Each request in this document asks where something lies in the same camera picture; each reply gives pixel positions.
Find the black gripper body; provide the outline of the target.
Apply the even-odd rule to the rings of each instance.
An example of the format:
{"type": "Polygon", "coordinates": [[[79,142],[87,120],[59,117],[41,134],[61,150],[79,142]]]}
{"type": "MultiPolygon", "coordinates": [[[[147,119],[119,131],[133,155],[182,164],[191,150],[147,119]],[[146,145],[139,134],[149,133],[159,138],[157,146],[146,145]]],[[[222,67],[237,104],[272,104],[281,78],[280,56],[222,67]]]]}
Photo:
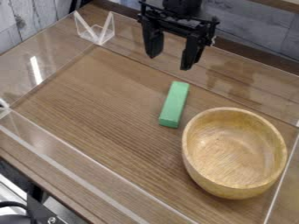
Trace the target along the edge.
{"type": "Polygon", "coordinates": [[[218,17],[202,9],[203,0],[139,0],[139,17],[149,17],[161,27],[179,36],[198,32],[206,39],[206,46],[215,44],[218,17]]]}

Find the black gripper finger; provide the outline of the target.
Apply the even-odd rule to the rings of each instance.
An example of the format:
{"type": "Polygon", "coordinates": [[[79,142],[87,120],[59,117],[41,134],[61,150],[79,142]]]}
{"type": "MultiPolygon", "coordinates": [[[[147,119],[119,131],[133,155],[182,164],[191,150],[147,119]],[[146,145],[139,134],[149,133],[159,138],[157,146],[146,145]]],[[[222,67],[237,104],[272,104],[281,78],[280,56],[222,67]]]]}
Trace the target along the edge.
{"type": "Polygon", "coordinates": [[[198,32],[193,32],[187,37],[186,48],[182,52],[182,70],[190,70],[193,68],[193,65],[199,62],[205,46],[205,37],[198,32]]]}
{"type": "Polygon", "coordinates": [[[145,50],[149,57],[155,58],[165,49],[165,32],[157,21],[142,17],[145,50]]]}

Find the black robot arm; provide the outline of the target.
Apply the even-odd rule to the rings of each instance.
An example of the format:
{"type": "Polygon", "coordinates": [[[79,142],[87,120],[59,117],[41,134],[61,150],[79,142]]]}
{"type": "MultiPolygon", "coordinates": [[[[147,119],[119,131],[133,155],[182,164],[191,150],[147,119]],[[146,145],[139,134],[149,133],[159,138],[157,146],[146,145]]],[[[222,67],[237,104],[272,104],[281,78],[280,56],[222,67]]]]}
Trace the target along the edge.
{"type": "Polygon", "coordinates": [[[189,71],[215,44],[221,20],[202,15],[202,0],[163,0],[161,5],[139,0],[138,22],[143,28],[145,51],[155,58],[165,50],[165,33],[186,38],[181,69],[189,71]]]}

